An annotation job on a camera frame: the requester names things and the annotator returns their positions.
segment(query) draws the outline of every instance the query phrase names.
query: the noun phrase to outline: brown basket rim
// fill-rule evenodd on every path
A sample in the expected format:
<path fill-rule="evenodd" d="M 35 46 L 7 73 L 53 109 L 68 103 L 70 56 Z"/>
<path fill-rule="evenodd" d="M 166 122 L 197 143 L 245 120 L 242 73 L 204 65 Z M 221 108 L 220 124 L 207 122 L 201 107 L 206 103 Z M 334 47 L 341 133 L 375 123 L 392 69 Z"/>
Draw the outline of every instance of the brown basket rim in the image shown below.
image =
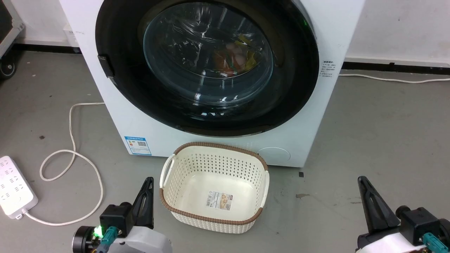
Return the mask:
<path fill-rule="evenodd" d="M 202 146 L 202 147 L 227 149 L 227 150 L 232 150 L 232 151 L 237 151 L 237 152 L 241 152 L 241 153 L 244 153 L 244 154 L 248 154 L 248 155 L 251 155 L 253 157 L 256 157 L 262 163 L 265 171 L 268 170 L 267 163 L 264 161 L 264 159 L 260 155 L 256 154 L 255 152 L 252 152 L 252 151 L 249 151 L 249 150 L 245 150 L 245 149 L 241 149 L 241 148 L 232 147 L 232 146 L 227 146 L 227 145 L 223 145 L 223 144 L 215 144 L 215 143 L 207 143 L 207 142 L 189 142 L 189 143 L 181 145 L 179 148 L 177 148 L 174 151 L 174 154 L 177 155 L 182 149 L 187 148 L 187 147 L 191 147 L 191 146 Z M 205 216 L 192 214 L 192 213 L 189 213 L 189 212 L 184 212 L 184 211 L 181 211 L 179 209 L 171 207 L 166 202 L 166 199 L 164 198 L 164 189 L 163 188 L 159 189 L 159 197 L 161 198 L 162 205 L 165 206 L 171 212 L 175 212 L 175 213 L 178 213 L 178 214 L 190 217 L 190 218 L 202 220 L 202 221 L 209 221 L 209 222 L 221 223 L 221 224 L 227 224 L 227 225 L 246 225 L 248 223 L 252 223 L 253 221 L 255 221 L 259 217 L 259 215 L 261 215 L 261 212 L 262 212 L 262 208 L 259 208 L 258 211 L 252 217 L 250 217 L 249 219 L 244 220 L 244 221 L 230 221 L 230 220 L 214 219 L 214 218 L 208 218 L 208 217 L 205 217 Z"/>

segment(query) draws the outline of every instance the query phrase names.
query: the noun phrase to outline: green light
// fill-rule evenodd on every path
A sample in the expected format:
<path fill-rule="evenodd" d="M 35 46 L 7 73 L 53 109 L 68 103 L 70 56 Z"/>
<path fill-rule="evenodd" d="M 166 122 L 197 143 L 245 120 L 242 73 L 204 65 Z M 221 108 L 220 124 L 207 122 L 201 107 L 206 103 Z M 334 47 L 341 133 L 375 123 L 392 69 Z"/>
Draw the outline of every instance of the green light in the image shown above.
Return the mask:
<path fill-rule="evenodd" d="M 96 228 L 94 228 L 94 236 L 99 237 L 99 238 L 103 238 L 103 233 L 102 233 L 102 227 L 98 226 Z"/>

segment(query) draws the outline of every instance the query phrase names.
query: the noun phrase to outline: power strip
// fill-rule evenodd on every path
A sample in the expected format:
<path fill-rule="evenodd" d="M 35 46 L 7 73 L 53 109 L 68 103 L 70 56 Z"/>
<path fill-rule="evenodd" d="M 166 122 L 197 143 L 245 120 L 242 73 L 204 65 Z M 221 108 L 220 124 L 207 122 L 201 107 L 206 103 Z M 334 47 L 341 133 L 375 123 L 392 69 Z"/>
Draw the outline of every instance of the power strip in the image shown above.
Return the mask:
<path fill-rule="evenodd" d="M 0 158 L 0 206 L 11 219 L 21 219 L 23 211 L 37 204 L 37 197 L 17 164 L 9 157 Z"/>

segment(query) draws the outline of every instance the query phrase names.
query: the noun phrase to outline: laundry basket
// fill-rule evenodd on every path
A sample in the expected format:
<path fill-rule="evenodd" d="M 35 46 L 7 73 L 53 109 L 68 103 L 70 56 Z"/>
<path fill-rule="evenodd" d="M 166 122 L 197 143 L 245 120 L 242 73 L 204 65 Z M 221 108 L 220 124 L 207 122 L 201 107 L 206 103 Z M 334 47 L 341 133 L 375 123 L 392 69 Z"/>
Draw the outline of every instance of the laundry basket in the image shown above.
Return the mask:
<path fill-rule="evenodd" d="M 167 159 L 159 187 L 162 204 L 177 220 L 207 230 L 241 234 L 262 212 L 269 172 L 262 157 L 254 152 L 192 142 Z"/>

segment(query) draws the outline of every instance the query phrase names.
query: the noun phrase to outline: teal connector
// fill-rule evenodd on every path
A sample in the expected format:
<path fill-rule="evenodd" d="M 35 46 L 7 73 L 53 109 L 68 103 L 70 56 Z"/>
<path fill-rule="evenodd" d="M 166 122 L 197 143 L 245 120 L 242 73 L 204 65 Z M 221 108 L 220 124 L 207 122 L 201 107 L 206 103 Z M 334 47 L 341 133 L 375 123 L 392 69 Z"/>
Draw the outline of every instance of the teal connector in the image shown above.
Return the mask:
<path fill-rule="evenodd" d="M 445 246 L 438 238 L 432 233 L 426 233 L 423 235 L 423 244 L 431 250 L 433 253 L 448 253 L 449 248 Z"/>
<path fill-rule="evenodd" d="M 100 241 L 100 245 L 97 247 L 97 253 L 107 253 L 109 251 L 109 247 L 114 242 L 114 240 L 119 235 L 119 230 L 111 226 L 109 227 L 105 235 L 103 236 L 102 240 Z"/>

